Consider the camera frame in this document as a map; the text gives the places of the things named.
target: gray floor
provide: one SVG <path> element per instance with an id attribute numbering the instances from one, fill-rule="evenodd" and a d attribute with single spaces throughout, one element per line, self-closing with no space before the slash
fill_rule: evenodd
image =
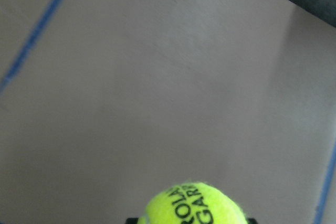
<path id="1" fill-rule="evenodd" d="M 287 0 L 65 0 L 0 100 L 0 220 L 122 224 L 191 179 L 260 224 L 311 223 L 335 39 Z"/>

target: blue line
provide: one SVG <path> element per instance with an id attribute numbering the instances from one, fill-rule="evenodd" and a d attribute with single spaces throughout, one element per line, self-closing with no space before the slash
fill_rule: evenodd
<path id="1" fill-rule="evenodd" d="M 9 71 L 3 77 L 0 82 L 0 95 L 5 90 L 5 88 L 10 84 L 10 82 L 17 76 L 20 69 L 22 68 L 25 60 L 28 58 L 30 51 L 36 45 L 36 42 L 41 37 L 42 32 L 50 22 L 53 14 L 56 12 L 57 7 L 61 3 L 62 0 L 51 0 L 49 3 L 46 11 L 40 18 L 39 22 L 36 24 L 34 29 L 32 29 L 28 39 L 22 46 L 17 58 L 13 62 L 12 66 L 10 67 Z"/>
<path id="2" fill-rule="evenodd" d="M 320 195 L 320 201 L 319 201 L 318 208 L 315 214 L 315 219 L 313 222 L 314 224 L 322 223 L 323 213 L 325 210 L 325 204 L 327 203 L 327 198 L 328 198 L 328 194 L 329 194 L 329 190 L 330 190 L 330 186 L 332 182 L 332 177 L 335 171 L 335 165 L 336 165 L 336 142 L 335 142 L 335 146 L 334 146 L 334 149 L 332 151 L 331 158 L 329 161 L 327 174 L 324 179 L 324 184 L 323 184 L 322 192 Z"/>

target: yellow tennis ball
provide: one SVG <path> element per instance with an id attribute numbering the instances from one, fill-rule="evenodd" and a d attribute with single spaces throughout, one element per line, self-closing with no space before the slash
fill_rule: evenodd
<path id="1" fill-rule="evenodd" d="M 205 183 L 173 186 L 156 195 L 138 224 L 247 224 L 242 210 Z"/>

